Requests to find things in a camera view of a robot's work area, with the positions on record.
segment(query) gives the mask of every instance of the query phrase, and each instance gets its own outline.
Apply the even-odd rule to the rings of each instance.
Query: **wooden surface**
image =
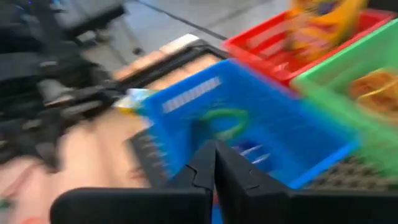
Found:
[[[155,63],[167,54],[181,49],[196,40],[195,36],[185,36],[162,47],[116,72],[117,79],[134,75],[134,72]],[[216,63],[213,55],[204,55],[194,62],[179,68],[148,88],[161,90],[184,78]],[[30,158],[19,158],[0,167],[0,194],[10,194],[9,186],[22,173],[28,178],[12,197],[15,209],[9,213],[9,223],[49,222],[49,209],[52,202],[62,193],[79,187],[148,187],[149,184],[140,172],[140,164],[135,155],[125,145],[125,140],[146,128],[139,116],[124,115],[109,109],[92,123],[81,122],[68,130],[60,143],[62,171],[49,174],[45,167],[36,165]]]

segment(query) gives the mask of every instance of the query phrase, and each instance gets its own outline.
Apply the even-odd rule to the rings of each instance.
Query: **blue plastic basket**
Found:
[[[235,146],[247,140],[258,142],[262,152],[271,158],[267,165],[271,163],[273,168],[265,171],[293,189],[312,180],[358,145],[354,132],[231,60],[148,97],[143,106],[154,122],[150,131],[157,136],[170,176],[188,162],[195,150],[192,121],[219,109],[243,111],[241,118],[246,119],[227,143]],[[226,129],[238,119],[218,118],[211,126]]]

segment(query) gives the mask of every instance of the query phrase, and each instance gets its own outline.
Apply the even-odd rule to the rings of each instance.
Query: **green plastic basket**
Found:
[[[382,174],[398,175],[398,129],[361,111],[347,92],[369,72],[398,70],[398,19],[386,24],[318,66],[299,75],[293,86],[332,116],[356,128],[361,148],[355,153]]]

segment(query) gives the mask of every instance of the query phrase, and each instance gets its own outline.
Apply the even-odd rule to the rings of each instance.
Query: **plastic basket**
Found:
[[[347,91],[353,80],[371,71],[382,67],[398,69],[397,49],[398,20],[394,20],[292,82],[303,95],[355,127],[362,142],[358,155],[389,175],[398,175],[398,133],[361,111]]]
[[[322,58],[310,63],[295,58],[285,48],[288,41],[287,29],[289,25],[287,12],[283,12],[227,40],[224,46],[240,62],[249,65],[285,86],[289,86],[291,79],[297,75],[375,31],[394,17],[395,13],[389,11],[364,10],[359,17],[354,36],[350,40],[336,47]]]
[[[258,78],[250,70],[225,60],[143,102],[146,115],[153,121],[150,132],[157,136],[170,176],[195,151],[190,132],[192,121],[217,109],[247,113],[244,131],[227,143],[234,146],[250,140],[264,146],[263,151],[269,153],[274,164],[269,174],[293,189],[358,145],[345,127],[293,98],[279,85]],[[225,128],[235,122],[234,118],[218,118],[212,125]]]

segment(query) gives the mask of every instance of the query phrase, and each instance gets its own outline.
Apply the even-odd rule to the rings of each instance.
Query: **red plastic basket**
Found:
[[[242,63],[285,86],[289,86],[291,79],[388,23],[395,18],[396,14],[375,9],[362,11],[352,38],[322,58],[312,62],[300,60],[286,49],[287,16],[287,11],[285,11],[236,37],[230,38],[224,42],[224,47]]]

